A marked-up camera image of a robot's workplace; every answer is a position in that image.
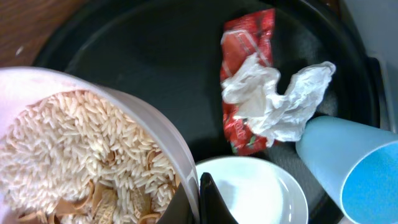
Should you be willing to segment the white round plate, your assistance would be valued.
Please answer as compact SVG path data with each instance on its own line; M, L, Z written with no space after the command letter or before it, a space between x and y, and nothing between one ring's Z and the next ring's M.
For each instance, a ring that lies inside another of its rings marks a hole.
M299 183L281 167L255 157L228 156L196 165L209 173L238 223L308 222L308 205Z

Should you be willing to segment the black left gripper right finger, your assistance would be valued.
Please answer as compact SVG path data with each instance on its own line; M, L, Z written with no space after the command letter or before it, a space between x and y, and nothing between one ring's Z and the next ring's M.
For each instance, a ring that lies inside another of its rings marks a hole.
M200 223L238 224L229 212L210 173L200 177Z

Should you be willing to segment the pink bowl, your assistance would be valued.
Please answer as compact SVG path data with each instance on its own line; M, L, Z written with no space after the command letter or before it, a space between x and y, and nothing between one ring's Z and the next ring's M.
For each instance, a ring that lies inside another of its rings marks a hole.
M200 222L200 197L195 161L178 129L160 111L127 93L98 86L66 73L39 67L7 67L1 69L1 134L26 106L56 93L89 90L136 120L152 136L172 163L180 177L193 214Z

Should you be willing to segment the light blue plastic cup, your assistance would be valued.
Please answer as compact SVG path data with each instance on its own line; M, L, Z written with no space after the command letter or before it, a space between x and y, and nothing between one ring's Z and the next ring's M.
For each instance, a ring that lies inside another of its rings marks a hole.
M296 150L354 223L397 223L397 134L331 116L311 120Z

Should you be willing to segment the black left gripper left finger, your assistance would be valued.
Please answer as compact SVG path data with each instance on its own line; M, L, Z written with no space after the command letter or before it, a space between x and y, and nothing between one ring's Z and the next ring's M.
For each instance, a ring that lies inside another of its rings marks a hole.
M157 224L192 224L193 214L182 184Z

